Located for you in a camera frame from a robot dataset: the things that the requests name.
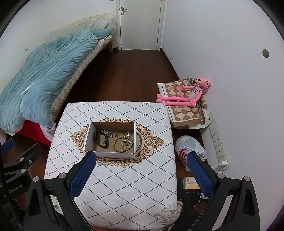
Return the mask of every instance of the stuffed animal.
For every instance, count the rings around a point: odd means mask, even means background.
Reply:
[[[211,87],[211,83],[208,82],[205,78],[199,78],[195,81],[194,86],[179,86],[178,91],[180,97],[163,97],[160,94],[157,94],[157,103],[164,103],[167,106],[196,106],[196,102],[200,99],[203,94],[204,88]],[[182,90],[193,89],[188,98],[184,98]]]

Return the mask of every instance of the silver screw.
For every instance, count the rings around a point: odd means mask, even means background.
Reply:
[[[245,181],[250,182],[250,178],[248,176],[245,176]]]
[[[220,179],[223,179],[223,178],[225,178],[225,175],[224,175],[223,173],[220,173],[220,172],[219,172],[219,173],[217,174],[217,177],[219,177]]]
[[[38,176],[35,176],[34,178],[33,178],[33,181],[34,182],[37,182],[39,180],[39,177]]]
[[[63,173],[60,173],[60,174],[59,174],[59,178],[60,178],[60,179],[63,179],[63,178],[65,178],[65,177],[66,177],[66,173],[63,172]]]

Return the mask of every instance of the door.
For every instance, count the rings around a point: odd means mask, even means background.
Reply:
[[[122,50],[156,50],[161,0],[120,0]]]

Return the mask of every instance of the white cardboard box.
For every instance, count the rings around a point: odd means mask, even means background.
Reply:
[[[94,135],[96,130],[107,130],[113,133],[113,138],[108,138],[109,140],[109,147],[102,148],[97,145],[94,140]],[[119,136],[123,135],[124,132],[131,131],[132,135],[131,138],[134,142],[132,149],[127,152],[116,152],[113,149],[113,141],[116,139],[115,135],[118,134]],[[104,140],[104,136],[99,136],[99,142]],[[123,139],[120,139],[116,143],[117,148],[119,147],[120,143],[123,143]],[[125,158],[125,159],[134,159],[135,158],[135,151],[136,151],[136,123],[135,122],[91,122],[89,125],[87,134],[84,139],[84,147],[83,149],[88,151],[94,151],[97,157],[107,157],[107,158]]]

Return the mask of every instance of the ornate gold pattern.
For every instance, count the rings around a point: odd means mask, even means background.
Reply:
[[[104,122],[132,122],[129,119],[102,119]],[[80,150],[84,155],[86,151],[83,150],[84,138],[86,136],[88,126],[82,127],[79,132],[71,135],[71,139],[76,143],[76,148]],[[136,124],[136,143],[139,144],[136,147],[135,159],[122,159],[122,158],[97,158],[97,164],[105,164],[107,166],[117,166],[126,168],[131,163],[137,163],[142,159],[146,159],[148,156],[153,155],[154,149],[161,147],[164,141],[155,136],[151,130],[143,127],[141,124]]]

